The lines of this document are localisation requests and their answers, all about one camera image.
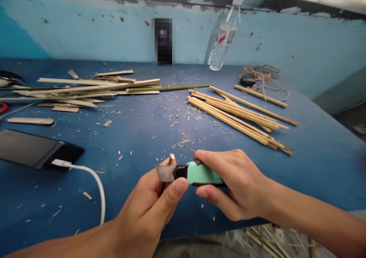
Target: floor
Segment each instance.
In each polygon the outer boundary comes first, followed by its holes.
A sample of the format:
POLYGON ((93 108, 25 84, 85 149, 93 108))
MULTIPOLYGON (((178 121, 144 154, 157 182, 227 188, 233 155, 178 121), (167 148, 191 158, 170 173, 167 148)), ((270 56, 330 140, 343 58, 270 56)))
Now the floor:
POLYGON ((353 128, 353 126, 366 123, 366 103, 335 114, 333 117, 357 137, 366 142, 366 134, 360 134, 353 128))

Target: blue table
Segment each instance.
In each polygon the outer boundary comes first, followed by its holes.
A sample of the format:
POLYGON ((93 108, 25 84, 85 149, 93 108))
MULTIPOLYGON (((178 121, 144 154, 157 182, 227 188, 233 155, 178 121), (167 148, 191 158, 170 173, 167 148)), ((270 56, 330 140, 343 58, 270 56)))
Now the blue table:
MULTIPOLYGON (((236 96, 244 96, 233 88, 241 66, 224 66, 220 71, 213 72, 203 65, 152 66, 150 63, 118 62, 104 65, 100 61, 0 60, 0 68, 18 73, 30 86, 52 87, 54 84, 37 83, 36 80, 39 77, 70 79, 67 73, 70 69, 80 77, 109 72, 110 68, 113 71, 133 69, 135 75, 132 77, 138 80, 160 78, 163 85, 214 83, 216 87, 236 96)), ((217 96, 210 89, 199 91, 217 96)), ((267 94, 277 99, 285 95, 271 91, 267 94)), ((187 96, 188 90, 176 90, 173 94, 172 91, 162 92, 153 96, 118 96, 104 103, 115 105, 111 109, 88 108, 71 114, 32 106, 9 117, 51 117, 57 124, 50 127, 2 121, 0 128, 17 129, 84 147, 86 152, 77 164, 105 171, 100 178, 106 194, 106 221, 118 214, 139 178, 154 168, 156 158, 160 161, 174 152, 178 163, 186 163, 192 160, 197 149, 243 149, 271 179, 347 211, 366 208, 365 144, 296 90, 291 89, 286 109, 257 97, 245 96, 246 100, 266 106, 266 109, 299 123, 298 127, 289 125, 289 130, 281 129, 271 134, 294 149, 293 156, 265 147, 221 121, 217 121, 220 127, 213 127, 209 118, 192 110, 190 113, 198 121, 188 121, 182 116, 188 106, 183 103, 187 96), (169 115, 173 115, 171 122, 162 117, 169 115), (106 119, 112 120, 110 127, 97 124, 104 124, 106 119), (173 121, 179 123, 169 127, 173 121), (178 144, 182 144, 183 138, 190 142, 184 143, 181 150, 178 144)), ((10 111, 25 104, 11 103, 10 111)), ((231 222, 216 207, 197 197, 194 190, 189 187, 162 238, 208 234, 263 222, 262 219, 231 222)), ((39 171, 0 161, 0 192, 0 256, 48 239, 73 235, 79 229, 82 232, 99 224, 98 187, 92 176, 83 171, 39 171), (82 195, 84 191, 93 197, 92 201, 82 195), (53 218, 59 209, 60 213, 53 218)))

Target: forearm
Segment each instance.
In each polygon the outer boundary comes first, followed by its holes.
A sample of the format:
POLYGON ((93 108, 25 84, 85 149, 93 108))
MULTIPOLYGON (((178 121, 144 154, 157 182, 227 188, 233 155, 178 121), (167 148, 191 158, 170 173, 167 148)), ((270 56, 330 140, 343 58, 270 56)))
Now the forearm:
POLYGON ((366 222, 276 182, 272 192, 266 219, 308 235, 339 257, 366 256, 366 222))
POLYGON ((18 257, 68 257, 99 258, 111 257, 113 236, 111 222, 97 226, 78 235, 49 240, 7 255, 5 258, 18 257))

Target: blue wall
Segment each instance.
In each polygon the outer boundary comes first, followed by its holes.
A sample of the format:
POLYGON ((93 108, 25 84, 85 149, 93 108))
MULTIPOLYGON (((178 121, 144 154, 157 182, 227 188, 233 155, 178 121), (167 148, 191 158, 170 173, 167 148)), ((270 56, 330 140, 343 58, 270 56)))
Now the blue wall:
MULTIPOLYGON (((164 17, 175 23, 175 61, 203 64, 221 11, 144 0, 0 0, 0 57, 152 61, 147 23, 164 17)), ((241 21, 225 64, 277 66, 310 99, 366 66, 362 21, 265 11, 245 11, 241 21)))

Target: utility knife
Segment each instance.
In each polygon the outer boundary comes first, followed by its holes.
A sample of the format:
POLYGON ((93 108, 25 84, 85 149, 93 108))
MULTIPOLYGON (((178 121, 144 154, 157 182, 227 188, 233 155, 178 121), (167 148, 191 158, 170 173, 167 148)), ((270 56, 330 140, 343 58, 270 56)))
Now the utility knife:
POLYGON ((226 184, 215 172, 198 160, 176 166, 157 165, 155 168, 162 182, 173 182, 184 177, 192 186, 211 184, 216 187, 226 187, 226 184))

